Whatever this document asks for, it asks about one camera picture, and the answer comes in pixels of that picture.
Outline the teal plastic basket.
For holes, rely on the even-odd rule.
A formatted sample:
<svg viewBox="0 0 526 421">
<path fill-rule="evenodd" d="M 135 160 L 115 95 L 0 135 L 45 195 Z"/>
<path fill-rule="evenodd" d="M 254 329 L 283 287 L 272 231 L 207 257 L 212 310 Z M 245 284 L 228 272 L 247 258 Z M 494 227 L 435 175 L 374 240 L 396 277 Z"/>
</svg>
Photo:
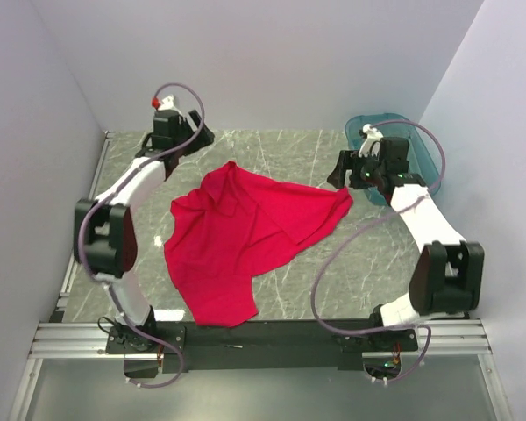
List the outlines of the teal plastic basket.
<svg viewBox="0 0 526 421">
<path fill-rule="evenodd" d="M 404 138 L 409 142 L 409 172 L 406 174 L 404 184 L 399 187 L 426 186 L 432 195 L 438 192 L 441 185 L 440 173 L 431 159 L 423 139 L 417 132 L 421 128 L 420 125 L 394 113 L 351 118 L 345 125 L 345 135 L 350 147 L 348 150 L 359 152 L 363 141 L 359 132 L 366 124 L 370 124 L 380 130 L 383 138 L 398 137 Z M 371 203 L 387 206 L 395 193 L 395 188 L 376 189 L 371 187 L 363 190 Z"/>
</svg>

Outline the red t shirt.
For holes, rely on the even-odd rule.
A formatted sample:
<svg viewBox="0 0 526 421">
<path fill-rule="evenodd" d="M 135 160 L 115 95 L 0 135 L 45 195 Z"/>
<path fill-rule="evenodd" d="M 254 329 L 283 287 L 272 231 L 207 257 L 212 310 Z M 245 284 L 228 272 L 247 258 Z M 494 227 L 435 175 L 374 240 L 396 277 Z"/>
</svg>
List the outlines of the red t shirt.
<svg viewBox="0 0 526 421">
<path fill-rule="evenodd" d="M 253 277 L 332 234 L 352 204 L 347 189 L 277 182 L 229 161 L 171 203 L 171 281 L 197 324 L 240 325 L 258 313 Z"/>
</svg>

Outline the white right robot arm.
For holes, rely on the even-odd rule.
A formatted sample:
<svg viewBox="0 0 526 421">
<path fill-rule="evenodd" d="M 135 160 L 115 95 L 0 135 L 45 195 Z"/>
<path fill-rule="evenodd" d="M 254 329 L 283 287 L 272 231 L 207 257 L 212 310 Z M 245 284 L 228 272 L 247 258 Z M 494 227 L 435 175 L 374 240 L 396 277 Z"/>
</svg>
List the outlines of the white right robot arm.
<svg viewBox="0 0 526 421">
<path fill-rule="evenodd" d="M 414 328 L 433 318 L 475 310 L 480 301 L 485 252 L 445 219 L 426 181 L 409 170 L 409 143 L 385 137 L 367 140 L 363 151 L 343 150 L 327 181 L 337 189 L 377 189 L 407 226 L 420 252 L 406 294 L 382 304 L 371 325 L 356 333 L 371 346 L 386 350 L 397 330 Z"/>
</svg>

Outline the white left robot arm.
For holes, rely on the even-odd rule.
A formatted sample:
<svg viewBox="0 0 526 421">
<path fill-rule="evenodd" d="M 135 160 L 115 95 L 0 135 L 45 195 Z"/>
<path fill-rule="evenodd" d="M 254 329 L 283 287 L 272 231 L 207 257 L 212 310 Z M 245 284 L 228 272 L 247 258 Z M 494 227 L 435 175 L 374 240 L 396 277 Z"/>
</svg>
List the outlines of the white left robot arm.
<svg viewBox="0 0 526 421">
<path fill-rule="evenodd" d="M 137 352 L 168 344 L 158 338 L 153 307 L 134 271 L 138 242 L 133 214 L 170 177 L 181 157 L 211 145 L 214 138 L 203 112 L 183 115 L 175 108 L 159 108 L 152 131 L 123 175 L 99 196 L 75 206 L 75 260 L 110 299 L 116 312 L 114 337 L 126 339 Z"/>
</svg>

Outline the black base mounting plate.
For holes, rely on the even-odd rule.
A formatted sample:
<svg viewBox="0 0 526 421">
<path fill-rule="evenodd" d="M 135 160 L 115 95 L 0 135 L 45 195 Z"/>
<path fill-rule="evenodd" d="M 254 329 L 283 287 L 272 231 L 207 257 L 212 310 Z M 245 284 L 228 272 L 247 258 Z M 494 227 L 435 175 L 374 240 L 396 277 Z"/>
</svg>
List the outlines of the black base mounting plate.
<svg viewBox="0 0 526 421">
<path fill-rule="evenodd" d="M 342 337 L 314 320 L 250 321 L 233 328 L 159 321 L 153 335 L 179 349 L 187 371 L 306 367 L 362 371 L 365 353 L 389 356 L 418 349 L 411 329 Z"/>
</svg>

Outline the aluminium frame rail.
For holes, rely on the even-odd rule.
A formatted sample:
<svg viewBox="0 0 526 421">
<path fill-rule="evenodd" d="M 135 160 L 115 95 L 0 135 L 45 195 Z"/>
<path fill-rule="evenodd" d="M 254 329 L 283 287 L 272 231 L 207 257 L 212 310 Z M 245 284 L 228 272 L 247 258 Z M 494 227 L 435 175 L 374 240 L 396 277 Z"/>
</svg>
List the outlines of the aluminium frame rail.
<svg viewBox="0 0 526 421">
<path fill-rule="evenodd" d="M 479 319 L 431 320 L 429 356 L 490 354 Z M 108 336 L 91 323 L 41 323 L 29 351 L 30 359 L 123 359 L 105 351 Z"/>
</svg>

